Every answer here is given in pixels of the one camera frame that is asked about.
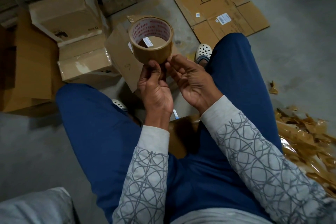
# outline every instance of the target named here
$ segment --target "roll of adhesive tape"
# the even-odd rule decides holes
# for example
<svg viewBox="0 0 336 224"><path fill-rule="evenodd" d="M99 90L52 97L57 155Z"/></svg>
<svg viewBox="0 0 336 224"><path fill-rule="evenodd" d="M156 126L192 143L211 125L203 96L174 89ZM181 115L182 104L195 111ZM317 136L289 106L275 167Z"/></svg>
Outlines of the roll of adhesive tape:
<svg viewBox="0 0 336 224"><path fill-rule="evenodd" d="M157 17L144 17L134 22L128 31L134 56L143 64L149 60L156 60L163 63L172 52L173 29L168 22ZM163 46L156 48L145 48L139 42L149 36L157 36L166 41Z"/></svg>

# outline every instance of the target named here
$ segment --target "white cuff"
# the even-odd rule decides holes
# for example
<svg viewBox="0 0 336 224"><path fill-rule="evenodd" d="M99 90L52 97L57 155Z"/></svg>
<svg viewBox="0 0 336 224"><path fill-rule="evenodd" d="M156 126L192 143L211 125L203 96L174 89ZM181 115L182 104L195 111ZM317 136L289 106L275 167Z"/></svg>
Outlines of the white cuff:
<svg viewBox="0 0 336 224"><path fill-rule="evenodd" d="M162 128L143 126L138 147L155 153L168 154L169 132Z"/></svg>
<svg viewBox="0 0 336 224"><path fill-rule="evenodd" d="M214 138L216 132L238 112L239 109L237 109L233 103L223 95L202 114L200 120L208 129L212 138Z"/></svg>

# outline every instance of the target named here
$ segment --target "patterned sleeve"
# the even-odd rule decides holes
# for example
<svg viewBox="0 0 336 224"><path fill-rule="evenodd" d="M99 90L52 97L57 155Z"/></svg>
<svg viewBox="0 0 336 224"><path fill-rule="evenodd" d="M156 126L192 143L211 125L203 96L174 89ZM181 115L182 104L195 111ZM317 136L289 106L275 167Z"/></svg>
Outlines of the patterned sleeve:
<svg viewBox="0 0 336 224"><path fill-rule="evenodd" d="M225 96L201 117L248 189L277 223L336 223L336 201L284 158Z"/></svg>
<svg viewBox="0 0 336 224"><path fill-rule="evenodd" d="M143 126L124 181L113 223L163 223L169 132Z"/></svg>

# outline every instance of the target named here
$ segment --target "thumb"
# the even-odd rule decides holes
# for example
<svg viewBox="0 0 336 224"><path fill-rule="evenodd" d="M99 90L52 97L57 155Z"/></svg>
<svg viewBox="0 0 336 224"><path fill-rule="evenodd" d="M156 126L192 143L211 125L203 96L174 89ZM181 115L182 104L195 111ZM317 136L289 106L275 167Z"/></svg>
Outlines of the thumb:
<svg viewBox="0 0 336 224"><path fill-rule="evenodd" d="M176 71L179 71L181 68L183 68L186 72L189 72L197 67L195 62L188 60L186 57L180 54L169 57L168 62Z"/></svg>
<svg viewBox="0 0 336 224"><path fill-rule="evenodd" d="M150 60L148 64L152 69L148 81L158 84L161 75L161 67L155 60Z"/></svg>

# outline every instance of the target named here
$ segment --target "blue pants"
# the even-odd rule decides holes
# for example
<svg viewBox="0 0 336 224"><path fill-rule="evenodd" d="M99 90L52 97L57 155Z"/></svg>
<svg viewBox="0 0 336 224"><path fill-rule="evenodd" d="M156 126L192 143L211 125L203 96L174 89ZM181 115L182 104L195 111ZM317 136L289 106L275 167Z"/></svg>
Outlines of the blue pants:
<svg viewBox="0 0 336 224"><path fill-rule="evenodd" d="M232 33L219 41L206 71L216 86L279 150L272 104L246 37ZM77 159L111 222L141 128L103 93L84 84L67 84L56 101ZM240 209L266 219L268 214L233 171L205 126L200 147L183 159L169 155L167 222L194 210Z"/></svg>

